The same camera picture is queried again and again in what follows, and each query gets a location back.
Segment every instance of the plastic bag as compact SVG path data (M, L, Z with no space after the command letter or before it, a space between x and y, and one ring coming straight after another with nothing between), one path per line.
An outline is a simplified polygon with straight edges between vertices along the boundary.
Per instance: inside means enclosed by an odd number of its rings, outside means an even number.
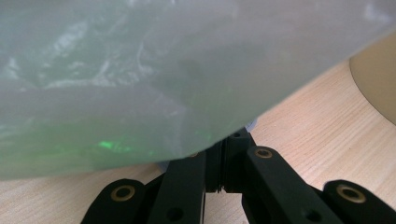
M394 0L0 3L0 177L182 158L396 27Z

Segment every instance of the wooden table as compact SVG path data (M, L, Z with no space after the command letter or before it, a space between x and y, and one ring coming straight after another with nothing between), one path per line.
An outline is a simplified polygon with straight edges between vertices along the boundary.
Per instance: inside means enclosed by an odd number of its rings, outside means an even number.
M361 95L341 63L259 117L258 145L276 149L310 185L347 179L396 208L396 126ZM0 223L79 223L110 182L149 182L155 164L0 182ZM248 223L238 194L207 194L205 223Z

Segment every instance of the brass screw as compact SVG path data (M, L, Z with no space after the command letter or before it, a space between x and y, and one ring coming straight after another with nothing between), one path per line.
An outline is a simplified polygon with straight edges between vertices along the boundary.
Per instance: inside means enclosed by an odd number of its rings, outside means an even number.
M262 159L269 159L272 157L272 152L266 148L257 148L254 154Z
M353 203L364 203L366 202L366 197L363 193L357 189L353 189L347 185L339 185L337 187L337 193L344 199Z
M117 195L117 193L122 189L127 189L127 190L129 190L129 192L124 196ZM130 200L132 197L134 197L134 192L135 192L135 190L134 190L133 186L122 185L122 186L119 186L119 187L113 189L113 191L111 192L111 199L114 202L125 202L125 201Z

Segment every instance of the beige object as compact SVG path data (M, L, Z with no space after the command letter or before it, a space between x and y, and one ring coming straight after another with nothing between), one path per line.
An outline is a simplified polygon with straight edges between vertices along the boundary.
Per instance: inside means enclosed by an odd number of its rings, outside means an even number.
M396 33L354 56L350 69L367 100L396 124Z
M275 148L310 185L358 183L396 208L396 126L381 116L342 63L259 117L253 137ZM0 223L79 223L114 180L148 183L153 164L84 175L0 181ZM207 194L205 224L248 224L239 194Z

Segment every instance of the wooden surface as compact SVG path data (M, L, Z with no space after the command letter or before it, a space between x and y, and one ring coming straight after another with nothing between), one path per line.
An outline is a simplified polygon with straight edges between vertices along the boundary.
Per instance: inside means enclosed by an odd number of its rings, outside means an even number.
M341 63L259 117L257 144L275 148L310 185L363 185L396 208L396 126L357 89ZM0 223L79 223L100 190L120 178L143 183L154 164L0 182ZM207 194L205 223L248 223L238 194Z

